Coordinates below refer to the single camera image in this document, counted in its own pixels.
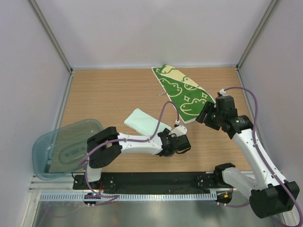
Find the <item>light mint green towel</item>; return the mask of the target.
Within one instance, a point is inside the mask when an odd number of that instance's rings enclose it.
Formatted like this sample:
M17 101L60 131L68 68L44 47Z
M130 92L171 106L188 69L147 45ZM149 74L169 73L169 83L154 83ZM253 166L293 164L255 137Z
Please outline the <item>light mint green towel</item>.
M151 136L155 132L158 120L140 109L135 109L125 119L124 124L140 135Z

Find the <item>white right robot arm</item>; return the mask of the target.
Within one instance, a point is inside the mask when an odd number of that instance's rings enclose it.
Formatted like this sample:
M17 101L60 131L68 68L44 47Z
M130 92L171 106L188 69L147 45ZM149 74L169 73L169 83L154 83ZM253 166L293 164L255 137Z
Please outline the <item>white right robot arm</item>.
M225 187L228 184L236 188L249 200L259 218L293 209L299 186L295 181L287 181L274 166L258 137L253 134L249 117L238 115L233 98L220 97L216 104L207 101L196 121L226 132L243 152L255 176L254 179L246 176L232 163L220 164L214 169L215 185Z

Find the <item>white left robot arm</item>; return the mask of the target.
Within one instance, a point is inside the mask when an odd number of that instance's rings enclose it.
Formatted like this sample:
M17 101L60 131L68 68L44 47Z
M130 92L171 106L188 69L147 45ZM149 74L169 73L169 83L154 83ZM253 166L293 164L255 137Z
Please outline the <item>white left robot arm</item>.
M87 155L81 163L85 167L84 184L90 189L100 185L101 170L121 154L151 154L169 157L181 151L177 139L184 138L187 128L183 125L173 130L164 129L155 136L133 136L118 133L108 127L87 139Z

